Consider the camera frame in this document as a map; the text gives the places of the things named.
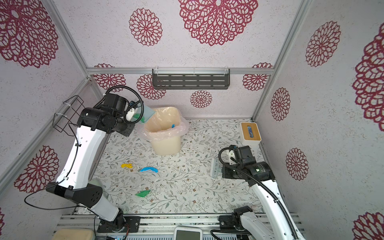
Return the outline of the pale blue plastic dustpan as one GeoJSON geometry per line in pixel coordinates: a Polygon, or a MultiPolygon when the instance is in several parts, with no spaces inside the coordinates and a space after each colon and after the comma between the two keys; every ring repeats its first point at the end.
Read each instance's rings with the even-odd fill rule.
{"type": "MultiPolygon", "coordinates": [[[[141,104],[138,104],[137,108],[139,108],[139,109],[142,110],[142,106],[141,106],[141,104]]],[[[149,108],[149,107],[146,106],[146,105],[144,105],[144,111],[146,111],[146,115],[147,115],[147,117],[148,117],[148,120],[155,114],[155,111],[154,111],[153,109],[149,108]]]]}

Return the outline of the cream trash bin with bag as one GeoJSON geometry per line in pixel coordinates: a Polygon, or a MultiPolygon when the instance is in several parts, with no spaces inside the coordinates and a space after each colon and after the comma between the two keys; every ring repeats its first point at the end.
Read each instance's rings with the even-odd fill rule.
{"type": "Polygon", "coordinates": [[[189,131],[188,121],[175,107],[154,109],[155,114],[141,125],[139,133],[150,142],[155,154],[167,156],[181,150],[181,137],[189,131]]]}

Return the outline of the green paper scrap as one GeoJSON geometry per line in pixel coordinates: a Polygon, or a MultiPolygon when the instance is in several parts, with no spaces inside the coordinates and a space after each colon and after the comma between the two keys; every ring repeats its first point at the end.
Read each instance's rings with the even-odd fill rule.
{"type": "Polygon", "coordinates": [[[139,108],[135,109],[135,114],[133,116],[133,119],[135,119],[135,120],[139,119],[140,120],[139,122],[142,123],[142,124],[146,123],[148,121],[148,117],[146,115],[146,111],[143,112],[143,115],[142,115],[141,118],[139,118],[140,115],[141,115],[141,109],[139,109],[139,108]]]}
{"type": "Polygon", "coordinates": [[[151,190],[140,191],[139,193],[136,193],[136,196],[140,198],[145,198],[150,192],[151,190]]]}

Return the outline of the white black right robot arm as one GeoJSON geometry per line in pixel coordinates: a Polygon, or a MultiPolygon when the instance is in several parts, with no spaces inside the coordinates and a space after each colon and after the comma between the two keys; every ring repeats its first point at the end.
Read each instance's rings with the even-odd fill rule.
{"type": "Polygon", "coordinates": [[[305,237],[295,224],[281,197],[278,183],[266,162],[257,162],[250,147],[231,145],[218,153],[224,179],[244,180],[255,192],[270,223],[267,227],[250,207],[235,209],[230,217],[220,216],[217,233],[246,235],[255,240],[303,240],[305,237]]]}

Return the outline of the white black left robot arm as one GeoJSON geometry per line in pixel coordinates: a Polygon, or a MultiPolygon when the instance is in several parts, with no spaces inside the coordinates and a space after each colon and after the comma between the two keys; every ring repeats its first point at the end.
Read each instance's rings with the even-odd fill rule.
{"type": "Polygon", "coordinates": [[[114,132],[128,137],[144,111],[143,99],[132,88],[123,85],[109,88],[94,107],[84,108],[81,112],[65,167],[44,191],[81,205],[109,228],[120,231],[126,222],[123,210],[104,196],[102,187],[91,184],[89,176],[103,139],[114,132]]]}

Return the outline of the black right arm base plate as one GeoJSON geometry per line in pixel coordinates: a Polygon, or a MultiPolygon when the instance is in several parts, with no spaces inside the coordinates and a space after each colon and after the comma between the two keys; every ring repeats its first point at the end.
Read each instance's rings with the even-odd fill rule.
{"type": "Polygon", "coordinates": [[[238,231],[238,219],[237,216],[232,213],[231,215],[220,215],[218,217],[220,230],[223,231],[238,231]]]}

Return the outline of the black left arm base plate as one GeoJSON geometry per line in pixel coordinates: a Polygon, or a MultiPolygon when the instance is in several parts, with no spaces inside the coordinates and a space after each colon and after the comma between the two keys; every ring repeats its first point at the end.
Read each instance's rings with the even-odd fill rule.
{"type": "Polygon", "coordinates": [[[108,222],[101,219],[97,233],[137,233],[140,226],[140,217],[119,216],[116,220],[108,222]]]}

